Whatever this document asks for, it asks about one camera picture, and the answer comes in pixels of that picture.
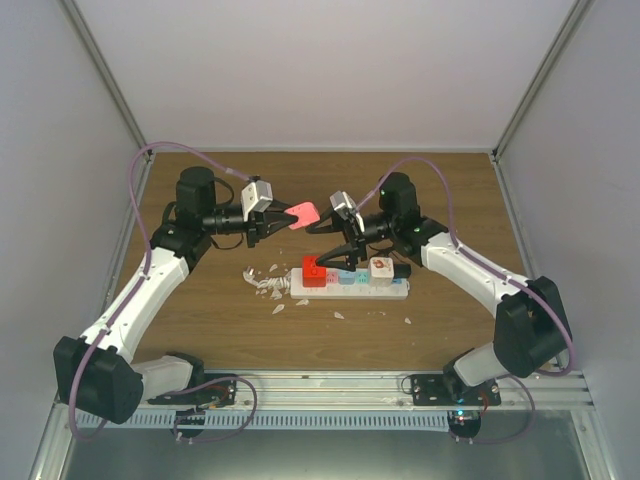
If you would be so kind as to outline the pink plug adapter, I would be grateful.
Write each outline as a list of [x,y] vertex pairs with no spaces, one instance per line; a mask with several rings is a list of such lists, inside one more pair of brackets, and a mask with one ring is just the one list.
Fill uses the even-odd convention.
[[317,222],[320,218],[318,209],[313,202],[306,201],[296,204],[285,210],[285,213],[290,216],[295,216],[297,220],[288,226],[290,230],[299,230],[306,228],[311,224]]

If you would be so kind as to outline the light blue plug adapter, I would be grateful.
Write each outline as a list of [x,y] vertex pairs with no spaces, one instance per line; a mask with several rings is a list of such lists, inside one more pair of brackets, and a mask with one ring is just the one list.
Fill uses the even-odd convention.
[[354,285],[355,282],[356,282],[355,271],[346,271],[346,270],[338,271],[338,283],[340,285]]

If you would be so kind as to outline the red cube socket adapter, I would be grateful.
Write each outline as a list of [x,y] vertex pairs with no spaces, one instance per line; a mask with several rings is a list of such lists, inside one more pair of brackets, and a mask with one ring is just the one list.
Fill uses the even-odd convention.
[[327,269],[316,263],[316,256],[304,256],[302,262],[302,285],[305,288],[324,288],[327,283]]

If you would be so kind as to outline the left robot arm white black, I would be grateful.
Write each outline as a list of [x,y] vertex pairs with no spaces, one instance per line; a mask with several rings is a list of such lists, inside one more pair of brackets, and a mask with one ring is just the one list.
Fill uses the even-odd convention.
[[221,179],[206,167],[183,170],[175,199],[149,237],[137,272],[104,313],[79,337],[63,337],[53,352],[58,393],[71,412],[82,410],[122,424],[139,404],[175,395],[185,404],[206,391],[201,360],[182,353],[135,364],[137,347],[171,293],[194,271],[217,235],[240,234],[248,247],[282,229],[319,220],[310,202],[289,205],[271,185],[249,179],[240,196],[218,202]]

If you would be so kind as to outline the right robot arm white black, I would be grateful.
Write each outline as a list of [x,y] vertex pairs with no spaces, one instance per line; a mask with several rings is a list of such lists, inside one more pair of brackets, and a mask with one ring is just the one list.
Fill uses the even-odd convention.
[[492,341],[444,366],[447,400],[464,405],[488,380],[504,375],[526,378],[561,352],[573,351],[564,306],[552,280],[528,279],[497,265],[458,240],[451,228],[423,215],[408,175],[387,175],[377,192],[379,210],[367,216],[348,194],[338,191],[331,196],[329,207],[306,230],[339,232],[344,242],[317,263],[353,271],[366,259],[369,245],[387,240],[398,254],[445,277],[492,315]]

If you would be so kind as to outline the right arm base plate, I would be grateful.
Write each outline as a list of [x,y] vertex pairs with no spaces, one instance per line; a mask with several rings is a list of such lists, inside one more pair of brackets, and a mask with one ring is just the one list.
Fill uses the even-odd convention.
[[415,406],[482,407],[502,403],[495,380],[466,386],[444,373],[421,373],[408,376]]

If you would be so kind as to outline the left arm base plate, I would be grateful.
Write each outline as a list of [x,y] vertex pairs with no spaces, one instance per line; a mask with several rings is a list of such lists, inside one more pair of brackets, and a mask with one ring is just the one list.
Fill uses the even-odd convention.
[[233,374],[204,375],[207,386],[187,394],[165,393],[147,400],[150,405],[191,405],[202,408],[222,408],[235,403],[236,376]]

